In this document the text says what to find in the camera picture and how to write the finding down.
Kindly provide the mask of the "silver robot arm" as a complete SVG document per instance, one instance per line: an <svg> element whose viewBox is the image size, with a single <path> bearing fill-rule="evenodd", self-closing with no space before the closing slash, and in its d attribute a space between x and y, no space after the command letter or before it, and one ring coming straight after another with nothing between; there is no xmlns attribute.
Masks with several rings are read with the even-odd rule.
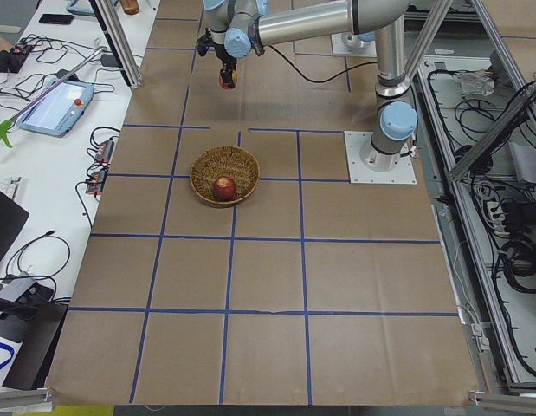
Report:
<svg viewBox="0 0 536 416"><path fill-rule="evenodd" d="M406 1L329 1L271 13L266 1L206 1L207 29L196 41L200 56L213 49L222 66L223 88L236 86L238 60L266 47L319 36L373 33L377 54L377 125L360 150L364 165L376 172L397 166L401 150L414 136L417 112L407 93L410 75L404 52Z"/></svg>

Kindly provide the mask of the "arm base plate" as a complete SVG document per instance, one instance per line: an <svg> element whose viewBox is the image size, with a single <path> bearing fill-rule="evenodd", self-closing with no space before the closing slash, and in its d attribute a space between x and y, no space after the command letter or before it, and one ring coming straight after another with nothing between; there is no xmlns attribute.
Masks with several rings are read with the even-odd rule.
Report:
<svg viewBox="0 0 536 416"><path fill-rule="evenodd" d="M413 162L403 144L394 155L379 153L371 143L372 132L344 131L349 180L352 184L415 185Z"/></svg>
<svg viewBox="0 0 536 416"><path fill-rule="evenodd" d="M375 33L354 35L349 32L331 35L333 55L376 58Z"/></svg>

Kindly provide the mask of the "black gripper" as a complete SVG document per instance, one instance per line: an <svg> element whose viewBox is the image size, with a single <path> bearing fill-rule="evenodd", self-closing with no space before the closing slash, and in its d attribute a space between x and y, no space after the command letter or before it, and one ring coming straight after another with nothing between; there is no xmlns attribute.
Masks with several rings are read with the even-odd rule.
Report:
<svg viewBox="0 0 536 416"><path fill-rule="evenodd" d="M214 43L216 57L222 62L222 68L219 72L219 83L221 86L234 85L234 69L236 68L236 59L231 56L225 46L220 43Z"/></svg>

